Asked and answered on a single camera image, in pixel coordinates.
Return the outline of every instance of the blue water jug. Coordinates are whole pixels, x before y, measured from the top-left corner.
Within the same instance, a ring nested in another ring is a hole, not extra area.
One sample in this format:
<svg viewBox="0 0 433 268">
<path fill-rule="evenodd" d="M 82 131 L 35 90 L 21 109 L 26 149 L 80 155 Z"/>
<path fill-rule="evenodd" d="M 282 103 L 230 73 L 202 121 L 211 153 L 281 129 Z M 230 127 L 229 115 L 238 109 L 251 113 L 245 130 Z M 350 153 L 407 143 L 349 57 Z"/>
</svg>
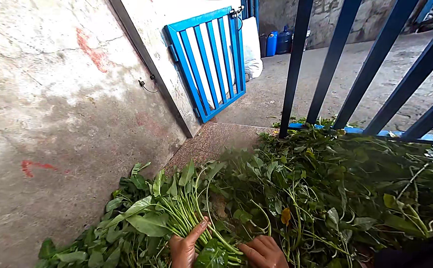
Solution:
<svg viewBox="0 0 433 268">
<path fill-rule="evenodd" d="M 266 57 L 274 56 L 276 53 L 277 31 L 271 32 L 266 43 Z"/>
<path fill-rule="evenodd" d="M 276 54 L 289 53 L 291 51 L 293 33 L 284 26 L 284 31 L 277 35 Z"/>
</svg>

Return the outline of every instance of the concrete floor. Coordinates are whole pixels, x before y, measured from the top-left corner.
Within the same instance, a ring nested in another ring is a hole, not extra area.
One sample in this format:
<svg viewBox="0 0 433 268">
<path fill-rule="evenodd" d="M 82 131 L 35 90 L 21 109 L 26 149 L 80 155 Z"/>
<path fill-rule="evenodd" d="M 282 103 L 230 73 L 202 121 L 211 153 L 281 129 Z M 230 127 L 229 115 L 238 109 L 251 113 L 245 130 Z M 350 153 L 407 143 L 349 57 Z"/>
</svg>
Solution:
<svg viewBox="0 0 433 268">
<path fill-rule="evenodd" d="M 190 159 L 193 159 L 196 165 L 216 160 L 225 147 L 251 148 L 258 143 L 258 133 L 261 132 L 277 135 L 279 129 L 207 122 L 201 126 L 195 137 L 184 142 L 167 163 L 165 171 L 171 174 L 173 166 L 183 168 Z"/>
<path fill-rule="evenodd" d="M 399 36 L 350 122 L 360 122 L 359 125 L 362 127 L 368 124 L 432 37 L 433 31 Z M 339 113 L 372 44 L 373 42 L 364 42 L 345 46 L 327 91 L 320 116 L 327 118 Z M 304 52 L 293 104 L 293 115 L 307 116 L 326 53 L 327 48 Z M 221 111 L 216 116 L 216 120 L 262 127 L 270 127 L 273 122 L 279 121 L 289 58 L 290 54 L 263 58 L 264 67 L 261 76 L 247 82 L 247 93 Z M 407 130 L 432 104 L 433 72 L 391 119 L 385 129 Z"/>
</svg>

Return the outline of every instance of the pile of greens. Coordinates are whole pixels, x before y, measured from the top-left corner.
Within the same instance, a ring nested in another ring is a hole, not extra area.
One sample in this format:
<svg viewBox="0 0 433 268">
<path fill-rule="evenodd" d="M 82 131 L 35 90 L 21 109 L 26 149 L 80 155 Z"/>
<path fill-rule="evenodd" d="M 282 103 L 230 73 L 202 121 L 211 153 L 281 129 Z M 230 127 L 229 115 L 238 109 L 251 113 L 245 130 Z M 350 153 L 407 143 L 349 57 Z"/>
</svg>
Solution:
<svg viewBox="0 0 433 268">
<path fill-rule="evenodd" d="M 246 266 L 236 245 L 271 235 L 297 267 L 360 267 L 374 253 L 433 236 L 429 145 L 351 136 L 329 129 L 261 134 L 251 151 L 153 180 L 136 164 L 106 214 L 70 246 L 43 242 L 37 267 L 168 267 L 172 234 L 204 217 L 197 267 Z"/>
</svg>

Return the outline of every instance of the concrete wall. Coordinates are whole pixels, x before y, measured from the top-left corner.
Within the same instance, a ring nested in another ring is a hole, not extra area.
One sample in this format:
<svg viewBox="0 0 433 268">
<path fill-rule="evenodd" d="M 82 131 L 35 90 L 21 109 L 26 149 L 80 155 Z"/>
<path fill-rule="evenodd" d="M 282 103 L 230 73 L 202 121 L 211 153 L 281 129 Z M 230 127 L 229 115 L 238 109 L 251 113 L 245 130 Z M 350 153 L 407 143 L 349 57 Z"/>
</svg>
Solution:
<svg viewBox="0 0 433 268">
<path fill-rule="evenodd" d="M 185 140 L 111 10 L 0 0 L 0 267 L 74 240 L 135 162 L 154 174 Z"/>
<path fill-rule="evenodd" d="M 294 27 L 297 0 L 260 0 L 260 31 L 269 33 L 283 30 L 284 25 Z M 308 48 L 329 46 L 336 27 L 343 0 L 315 0 L 309 28 Z M 362 0 L 347 43 L 375 40 L 390 14 L 395 0 Z"/>
</svg>

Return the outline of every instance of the gate hinge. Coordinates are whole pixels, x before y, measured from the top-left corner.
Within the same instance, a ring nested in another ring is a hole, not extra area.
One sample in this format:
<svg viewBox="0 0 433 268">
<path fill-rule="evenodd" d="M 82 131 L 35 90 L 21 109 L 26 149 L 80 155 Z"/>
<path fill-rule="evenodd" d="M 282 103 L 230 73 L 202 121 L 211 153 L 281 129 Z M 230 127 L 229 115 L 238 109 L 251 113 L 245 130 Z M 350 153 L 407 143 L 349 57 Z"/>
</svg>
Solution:
<svg viewBox="0 0 433 268">
<path fill-rule="evenodd" d="M 170 48 L 170 52 L 172 53 L 173 61 L 178 62 L 177 53 L 175 53 L 175 47 L 173 45 L 168 46 Z"/>
<path fill-rule="evenodd" d="M 196 117 L 200 117 L 200 113 L 198 113 L 198 109 L 193 108 L 193 111 L 195 112 Z"/>
</svg>

